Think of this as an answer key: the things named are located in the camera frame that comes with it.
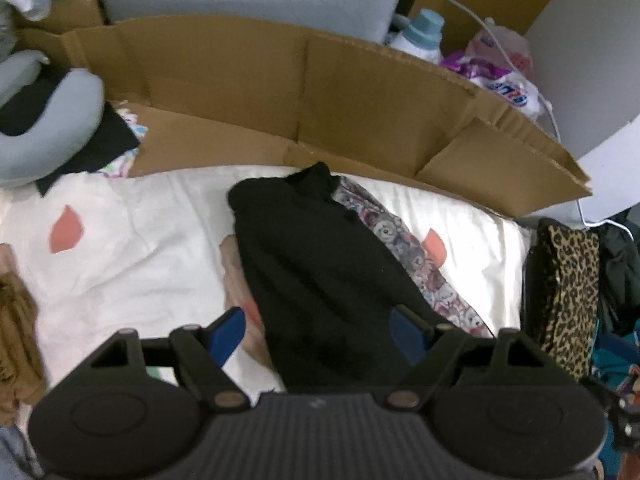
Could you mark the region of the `black bear-pattern shorts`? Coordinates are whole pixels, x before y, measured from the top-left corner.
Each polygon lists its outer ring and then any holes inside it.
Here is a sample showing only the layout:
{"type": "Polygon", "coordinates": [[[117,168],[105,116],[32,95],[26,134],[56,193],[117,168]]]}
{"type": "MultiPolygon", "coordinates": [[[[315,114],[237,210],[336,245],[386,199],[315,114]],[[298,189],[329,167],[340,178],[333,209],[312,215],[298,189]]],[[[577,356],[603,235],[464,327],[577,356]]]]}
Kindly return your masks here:
{"type": "Polygon", "coordinates": [[[243,180],[228,204],[266,346],[289,392],[398,382],[410,368],[390,331],[398,306],[491,337],[405,223],[322,162],[243,180]]]}

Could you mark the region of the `cream bear print duvet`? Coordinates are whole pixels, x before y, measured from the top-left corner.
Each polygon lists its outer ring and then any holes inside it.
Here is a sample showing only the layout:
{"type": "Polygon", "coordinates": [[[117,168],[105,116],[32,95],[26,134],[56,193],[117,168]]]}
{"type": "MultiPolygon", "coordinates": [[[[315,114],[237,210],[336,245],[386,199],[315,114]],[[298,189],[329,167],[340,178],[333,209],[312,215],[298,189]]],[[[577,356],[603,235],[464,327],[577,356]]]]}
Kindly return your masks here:
{"type": "MultiPolygon", "coordinates": [[[[46,392],[115,330],[133,327],[161,337],[181,324],[207,324],[232,307],[246,318],[242,348],[229,364],[232,378],[251,396],[288,391],[244,276],[228,194],[246,179],[302,170],[71,176],[46,195],[3,192],[1,245],[12,247],[38,309],[46,392]]],[[[523,228],[447,196],[330,173],[354,180],[405,223],[491,337],[518,326],[529,246],[523,228]]]]}

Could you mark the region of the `leopard print garment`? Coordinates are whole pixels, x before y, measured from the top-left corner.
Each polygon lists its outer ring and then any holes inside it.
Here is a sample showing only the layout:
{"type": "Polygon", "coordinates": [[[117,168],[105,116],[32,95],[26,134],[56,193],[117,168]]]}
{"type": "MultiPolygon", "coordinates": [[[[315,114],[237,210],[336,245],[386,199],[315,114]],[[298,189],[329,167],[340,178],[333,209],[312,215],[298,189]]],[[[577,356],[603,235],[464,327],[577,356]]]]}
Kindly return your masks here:
{"type": "Polygon", "coordinates": [[[597,333],[597,234],[540,220],[524,278],[522,329],[574,379],[587,376],[597,333]]]}

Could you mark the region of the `teal printed garment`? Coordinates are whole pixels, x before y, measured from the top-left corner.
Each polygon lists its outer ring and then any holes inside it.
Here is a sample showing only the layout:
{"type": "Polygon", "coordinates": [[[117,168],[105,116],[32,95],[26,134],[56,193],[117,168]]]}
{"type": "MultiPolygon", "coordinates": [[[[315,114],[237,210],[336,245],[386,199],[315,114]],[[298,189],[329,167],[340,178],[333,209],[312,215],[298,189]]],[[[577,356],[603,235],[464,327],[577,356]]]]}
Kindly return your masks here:
{"type": "MultiPolygon", "coordinates": [[[[610,390],[630,404],[639,404],[639,324],[626,336],[598,333],[591,356],[591,371],[610,390]]],[[[620,452],[613,446],[614,431],[608,425],[599,455],[605,479],[638,479],[639,453],[620,452]]]]}

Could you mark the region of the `brown crumpled garment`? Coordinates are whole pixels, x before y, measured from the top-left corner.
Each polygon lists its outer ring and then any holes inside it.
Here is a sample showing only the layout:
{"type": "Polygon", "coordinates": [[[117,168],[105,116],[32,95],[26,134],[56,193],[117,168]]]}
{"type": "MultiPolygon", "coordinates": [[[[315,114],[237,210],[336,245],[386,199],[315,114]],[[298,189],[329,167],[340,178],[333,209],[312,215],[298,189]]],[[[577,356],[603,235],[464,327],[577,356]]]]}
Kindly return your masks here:
{"type": "Polygon", "coordinates": [[[35,405],[47,379],[36,341],[38,309],[17,272],[14,252],[1,245],[1,425],[16,422],[22,404],[35,405]]]}

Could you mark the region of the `black jacket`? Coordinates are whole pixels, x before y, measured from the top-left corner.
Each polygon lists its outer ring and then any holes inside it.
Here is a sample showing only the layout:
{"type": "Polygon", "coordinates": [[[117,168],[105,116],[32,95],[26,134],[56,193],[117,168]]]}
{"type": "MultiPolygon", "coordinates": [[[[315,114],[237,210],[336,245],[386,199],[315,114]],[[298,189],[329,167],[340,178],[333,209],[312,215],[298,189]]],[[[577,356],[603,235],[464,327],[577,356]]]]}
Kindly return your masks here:
{"type": "Polygon", "coordinates": [[[606,224],[597,228],[599,255],[598,315],[603,330],[618,336],[634,331],[639,319],[639,226],[628,219],[629,209],[613,221],[624,230],[606,224]]]}

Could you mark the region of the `black cloth under pillow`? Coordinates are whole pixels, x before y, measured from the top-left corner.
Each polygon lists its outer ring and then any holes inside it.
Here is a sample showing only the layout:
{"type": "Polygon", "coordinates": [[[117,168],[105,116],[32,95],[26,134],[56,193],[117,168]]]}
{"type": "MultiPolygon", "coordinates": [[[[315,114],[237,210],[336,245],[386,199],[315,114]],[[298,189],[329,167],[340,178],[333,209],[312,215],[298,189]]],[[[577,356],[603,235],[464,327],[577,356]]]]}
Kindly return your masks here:
{"type": "Polygon", "coordinates": [[[1,185],[37,185],[44,195],[64,174],[95,172],[140,141],[88,70],[41,78],[1,107],[1,185]]]}

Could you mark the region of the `light blue denim garment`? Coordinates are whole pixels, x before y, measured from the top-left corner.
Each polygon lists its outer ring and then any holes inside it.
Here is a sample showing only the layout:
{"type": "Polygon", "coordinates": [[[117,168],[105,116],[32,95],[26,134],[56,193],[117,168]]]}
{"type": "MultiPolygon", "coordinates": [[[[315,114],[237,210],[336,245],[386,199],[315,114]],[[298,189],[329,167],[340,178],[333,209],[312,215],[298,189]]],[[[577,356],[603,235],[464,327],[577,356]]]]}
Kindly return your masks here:
{"type": "Polygon", "coordinates": [[[0,479],[37,480],[43,476],[35,453],[15,426],[0,429],[0,479]]]}

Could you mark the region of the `brown cardboard box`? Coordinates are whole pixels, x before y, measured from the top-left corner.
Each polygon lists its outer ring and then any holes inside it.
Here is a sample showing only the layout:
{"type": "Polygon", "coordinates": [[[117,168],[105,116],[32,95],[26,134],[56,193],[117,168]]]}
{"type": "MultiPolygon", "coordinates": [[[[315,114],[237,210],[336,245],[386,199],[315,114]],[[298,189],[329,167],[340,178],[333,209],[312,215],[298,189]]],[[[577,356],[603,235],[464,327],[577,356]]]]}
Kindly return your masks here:
{"type": "Polygon", "coordinates": [[[570,153],[504,99],[372,42],[229,15],[17,37],[134,107],[149,129],[135,176],[325,162],[509,218],[590,193],[570,153]]]}

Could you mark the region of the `light blue neck pillow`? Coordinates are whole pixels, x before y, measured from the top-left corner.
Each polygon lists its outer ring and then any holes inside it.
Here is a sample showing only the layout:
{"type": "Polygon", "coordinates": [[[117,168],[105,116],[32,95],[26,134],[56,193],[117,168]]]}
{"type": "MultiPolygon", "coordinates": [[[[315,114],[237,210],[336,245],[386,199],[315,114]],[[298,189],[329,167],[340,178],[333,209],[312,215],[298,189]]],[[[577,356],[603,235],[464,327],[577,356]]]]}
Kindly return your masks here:
{"type": "Polygon", "coordinates": [[[84,68],[70,70],[25,133],[2,133],[1,185],[29,184],[63,166],[89,142],[103,110],[101,78],[84,68]]]}

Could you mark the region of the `purple snack packet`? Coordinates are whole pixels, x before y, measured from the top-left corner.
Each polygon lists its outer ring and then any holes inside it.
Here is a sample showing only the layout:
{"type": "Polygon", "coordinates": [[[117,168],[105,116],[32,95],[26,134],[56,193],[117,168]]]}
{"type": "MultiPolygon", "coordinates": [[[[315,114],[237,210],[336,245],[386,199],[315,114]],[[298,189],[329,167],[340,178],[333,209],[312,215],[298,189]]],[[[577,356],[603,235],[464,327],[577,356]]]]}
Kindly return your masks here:
{"type": "Polygon", "coordinates": [[[528,41],[492,18],[486,18],[485,26],[464,50],[451,53],[440,65],[500,96],[531,120],[546,111],[534,85],[528,41]]]}

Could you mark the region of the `blue detergent bottle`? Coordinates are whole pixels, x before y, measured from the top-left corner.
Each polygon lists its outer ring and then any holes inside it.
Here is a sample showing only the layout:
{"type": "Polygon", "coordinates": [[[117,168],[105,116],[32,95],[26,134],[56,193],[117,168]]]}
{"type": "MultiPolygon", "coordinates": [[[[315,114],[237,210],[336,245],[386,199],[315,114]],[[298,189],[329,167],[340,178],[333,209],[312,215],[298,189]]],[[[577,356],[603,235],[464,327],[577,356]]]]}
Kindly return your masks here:
{"type": "Polygon", "coordinates": [[[445,20],[431,9],[422,9],[408,25],[390,40],[390,47],[439,65],[442,62],[442,29],[445,20]]]}

